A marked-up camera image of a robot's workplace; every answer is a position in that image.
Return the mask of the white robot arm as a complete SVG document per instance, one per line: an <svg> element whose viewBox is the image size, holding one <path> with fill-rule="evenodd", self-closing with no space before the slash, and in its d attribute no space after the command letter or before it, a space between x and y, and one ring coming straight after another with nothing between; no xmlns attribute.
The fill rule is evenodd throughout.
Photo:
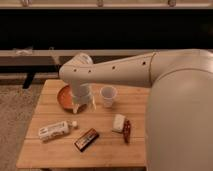
<svg viewBox="0 0 213 171"><path fill-rule="evenodd" d="M59 70L73 101L93 101L90 85L146 87L147 171L213 171L213 52L164 50L103 63L80 53Z"/></svg>

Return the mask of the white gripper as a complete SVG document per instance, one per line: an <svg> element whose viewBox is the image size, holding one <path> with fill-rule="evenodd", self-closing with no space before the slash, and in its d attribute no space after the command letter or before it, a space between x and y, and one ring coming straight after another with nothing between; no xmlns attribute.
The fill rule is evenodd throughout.
<svg viewBox="0 0 213 171"><path fill-rule="evenodd" d="M79 104L88 104L89 108L96 110L95 98L93 98L91 85L87 81L72 79L69 82L73 98L73 113L77 114Z"/></svg>

